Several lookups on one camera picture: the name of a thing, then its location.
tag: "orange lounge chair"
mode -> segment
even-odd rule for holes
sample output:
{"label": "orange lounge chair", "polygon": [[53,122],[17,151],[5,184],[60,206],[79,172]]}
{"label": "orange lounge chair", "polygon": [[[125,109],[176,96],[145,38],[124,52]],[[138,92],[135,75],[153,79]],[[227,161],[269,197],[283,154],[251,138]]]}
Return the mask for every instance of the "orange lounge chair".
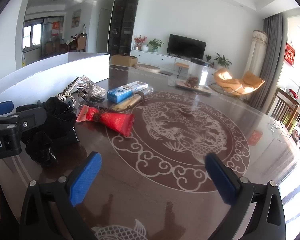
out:
{"label": "orange lounge chair", "polygon": [[224,91],[234,95],[246,95],[257,90],[265,82],[261,78],[247,71],[242,79],[235,79],[229,72],[222,68],[213,74],[216,83],[224,89]]}

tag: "television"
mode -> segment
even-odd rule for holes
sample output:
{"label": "television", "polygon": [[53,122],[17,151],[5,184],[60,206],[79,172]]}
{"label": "television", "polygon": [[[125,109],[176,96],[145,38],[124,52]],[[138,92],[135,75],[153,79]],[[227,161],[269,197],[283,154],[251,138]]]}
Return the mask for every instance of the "television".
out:
{"label": "television", "polygon": [[167,53],[181,57],[203,59],[207,43],[191,38],[170,34]]}

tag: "metal screw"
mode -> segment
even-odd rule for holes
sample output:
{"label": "metal screw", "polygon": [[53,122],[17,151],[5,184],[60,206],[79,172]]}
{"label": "metal screw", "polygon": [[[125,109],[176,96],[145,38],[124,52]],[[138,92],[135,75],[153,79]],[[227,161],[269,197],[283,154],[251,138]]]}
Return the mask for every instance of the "metal screw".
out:
{"label": "metal screw", "polygon": [[67,180],[67,177],[66,176],[61,176],[59,179],[58,179],[58,181],[60,182],[60,183],[63,183],[63,182],[65,182]]}
{"label": "metal screw", "polygon": [[30,183],[29,183],[29,185],[30,185],[31,187],[33,187],[35,184],[37,184],[37,182],[36,182],[35,180],[31,180]]}
{"label": "metal screw", "polygon": [[248,178],[246,178],[246,177],[240,177],[240,181],[242,183],[248,183],[249,182]]}
{"label": "metal screw", "polygon": [[270,185],[271,185],[272,187],[276,187],[276,186],[277,186],[277,183],[276,183],[274,180],[271,180],[271,181],[270,181]]}

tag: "blue gripper pad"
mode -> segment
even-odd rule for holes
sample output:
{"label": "blue gripper pad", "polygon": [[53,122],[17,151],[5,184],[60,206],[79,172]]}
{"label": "blue gripper pad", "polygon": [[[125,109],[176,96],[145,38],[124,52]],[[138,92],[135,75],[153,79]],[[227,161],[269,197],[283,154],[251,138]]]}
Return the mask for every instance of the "blue gripper pad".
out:
{"label": "blue gripper pad", "polygon": [[236,182],[238,177],[234,174],[236,176],[234,178],[232,171],[226,170],[229,168],[214,153],[206,155],[205,167],[223,202],[229,205],[234,204],[240,187],[239,183]]}
{"label": "blue gripper pad", "polygon": [[91,157],[90,161],[82,169],[74,183],[69,188],[69,199],[72,203],[72,206],[75,206],[83,201],[93,180],[101,168],[101,154],[96,152],[92,152],[90,155],[91,154],[94,156]]}
{"label": "blue gripper pad", "polygon": [[12,101],[6,101],[0,103],[0,115],[8,114],[13,111],[13,103]]}

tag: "black display cabinet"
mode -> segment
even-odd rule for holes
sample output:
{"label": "black display cabinet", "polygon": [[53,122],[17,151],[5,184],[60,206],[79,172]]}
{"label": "black display cabinet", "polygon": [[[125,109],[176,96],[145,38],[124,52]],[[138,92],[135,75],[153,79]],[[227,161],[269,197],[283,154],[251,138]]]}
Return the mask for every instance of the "black display cabinet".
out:
{"label": "black display cabinet", "polygon": [[108,53],[130,55],[134,20],[139,0],[114,0]]}

